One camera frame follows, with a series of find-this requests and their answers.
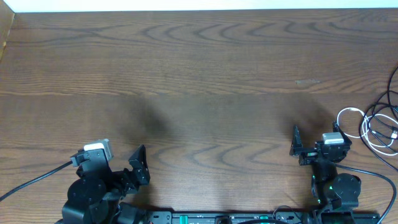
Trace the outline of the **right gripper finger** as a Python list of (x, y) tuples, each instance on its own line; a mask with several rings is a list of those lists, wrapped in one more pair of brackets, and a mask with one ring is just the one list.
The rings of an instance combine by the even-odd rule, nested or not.
[(339, 133), (341, 138), (343, 139), (343, 144), (352, 145), (352, 141), (349, 137), (341, 130), (340, 126), (337, 124), (337, 121), (332, 122), (332, 128), (334, 133)]
[(300, 137), (300, 131), (298, 129), (298, 126), (294, 125), (293, 126), (293, 138), (292, 138), (289, 155), (290, 156), (298, 156), (299, 154), (302, 153), (302, 151), (303, 151), (303, 144), (302, 144), (302, 140)]

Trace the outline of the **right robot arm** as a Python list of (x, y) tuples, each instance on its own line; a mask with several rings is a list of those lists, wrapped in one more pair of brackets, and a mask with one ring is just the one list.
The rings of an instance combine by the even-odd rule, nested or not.
[(318, 208), (303, 214), (302, 223), (354, 223), (353, 209), (359, 205), (361, 179), (338, 173), (337, 165), (346, 156), (352, 142), (333, 122), (333, 131), (322, 134), (313, 147), (305, 147), (298, 126), (293, 127), (289, 154), (298, 157), (301, 166), (312, 167), (311, 191)]

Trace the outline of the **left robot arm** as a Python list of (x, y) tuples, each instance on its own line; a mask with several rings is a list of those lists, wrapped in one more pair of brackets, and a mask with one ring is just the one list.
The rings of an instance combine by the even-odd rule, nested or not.
[(68, 188), (58, 223), (117, 223), (122, 213), (120, 201), (149, 184), (144, 145), (141, 144), (128, 159), (131, 170), (112, 171), (109, 151), (103, 144), (94, 144), (93, 149), (86, 145), (71, 156), (72, 165), (78, 168), (78, 180)]

